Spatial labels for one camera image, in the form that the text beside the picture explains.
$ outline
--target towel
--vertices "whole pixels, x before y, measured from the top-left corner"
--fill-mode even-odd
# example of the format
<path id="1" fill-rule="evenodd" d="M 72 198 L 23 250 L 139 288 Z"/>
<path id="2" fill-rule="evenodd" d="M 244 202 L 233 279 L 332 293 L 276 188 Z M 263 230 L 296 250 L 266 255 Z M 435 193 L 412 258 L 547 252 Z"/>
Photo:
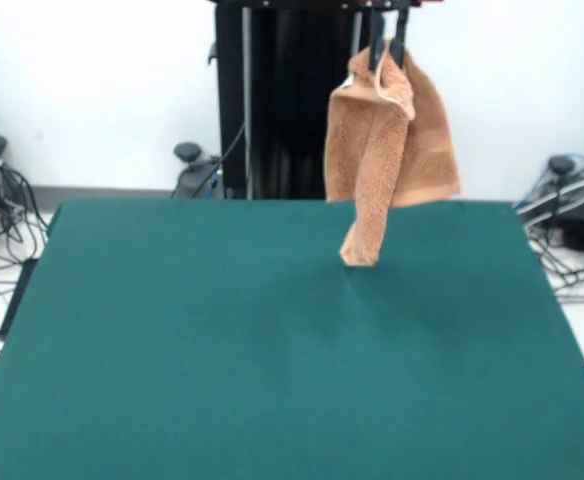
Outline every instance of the towel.
<path id="1" fill-rule="evenodd" d="M 350 83 L 330 97 L 327 200 L 356 202 L 356 220 L 340 252 L 348 266 L 377 263 L 390 208 L 460 190 L 441 97 L 409 52 L 401 69 L 388 47 L 376 72 L 368 70 L 369 48 L 354 56 Z"/>

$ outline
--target black metal frame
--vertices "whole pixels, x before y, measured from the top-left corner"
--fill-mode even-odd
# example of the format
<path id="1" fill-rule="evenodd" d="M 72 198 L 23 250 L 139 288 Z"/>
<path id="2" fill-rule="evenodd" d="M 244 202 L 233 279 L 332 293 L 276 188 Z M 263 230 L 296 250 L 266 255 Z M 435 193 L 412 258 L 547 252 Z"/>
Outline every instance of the black metal frame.
<path id="1" fill-rule="evenodd" d="M 405 34 L 408 26 L 408 19 L 410 18 L 410 9 L 403 8 L 399 10 L 399 19 L 396 23 L 396 35 L 392 40 L 390 52 L 397 65 L 403 66 L 403 58 L 405 56 Z"/>
<path id="2" fill-rule="evenodd" d="M 227 154 L 223 164 L 223 188 L 230 198 L 245 198 L 245 137 L 229 152 L 245 120 L 242 13 L 241 7 L 232 3 L 217 5 L 215 12 L 221 151 Z"/>
<path id="3" fill-rule="evenodd" d="M 346 10 L 251 12 L 252 198 L 325 198 L 328 104 L 347 76 L 354 23 Z"/>
<path id="4" fill-rule="evenodd" d="M 419 6 L 421 0 L 212 0 L 219 4 L 233 4 L 252 9 L 277 10 L 351 10 L 380 11 L 400 10 L 410 6 Z"/>

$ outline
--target black stand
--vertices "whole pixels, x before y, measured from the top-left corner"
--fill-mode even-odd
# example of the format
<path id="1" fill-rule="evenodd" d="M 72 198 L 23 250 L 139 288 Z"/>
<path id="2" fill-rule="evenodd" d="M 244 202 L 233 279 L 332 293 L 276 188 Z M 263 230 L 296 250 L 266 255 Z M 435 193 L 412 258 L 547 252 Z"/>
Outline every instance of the black stand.
<path id="1" fill-rule="evenodd" d="M 370 18 L 415 0 L 215 0 L 229 198 L 320 199 L 330 93 L 370 42 Z"/>

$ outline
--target table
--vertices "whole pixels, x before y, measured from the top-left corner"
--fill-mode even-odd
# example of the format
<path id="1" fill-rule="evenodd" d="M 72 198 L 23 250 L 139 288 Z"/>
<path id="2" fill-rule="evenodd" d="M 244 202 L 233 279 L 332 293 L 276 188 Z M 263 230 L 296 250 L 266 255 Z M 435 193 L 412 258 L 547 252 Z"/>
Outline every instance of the table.
<path id="1" fill-rule="evenodd" d="M 65 204 L 0 358 L 0 479 L 583 480 L 584 361 L 511 209 L 393 211 L 364 270 L 352 216 Z"/>

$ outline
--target towel fold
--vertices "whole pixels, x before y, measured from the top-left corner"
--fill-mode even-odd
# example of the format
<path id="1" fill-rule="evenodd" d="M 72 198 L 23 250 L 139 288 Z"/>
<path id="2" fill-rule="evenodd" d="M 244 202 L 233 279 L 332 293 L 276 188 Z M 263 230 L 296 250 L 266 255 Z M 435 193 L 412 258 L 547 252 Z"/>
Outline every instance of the towel fold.
<path id="1" fill-rule="evenodd" d="M 402 70 L 386 46 L 374 73 L 369 55 L 368 48 L 350 60 L 352 83 L 332 93 L 328 116 L 327 199 L 356 201 L 356 220 L 341 247 L 348 266 L 376 264 L 391 207 L 445 199 L 460 189 L 432 81 L 408 52 Z"/>

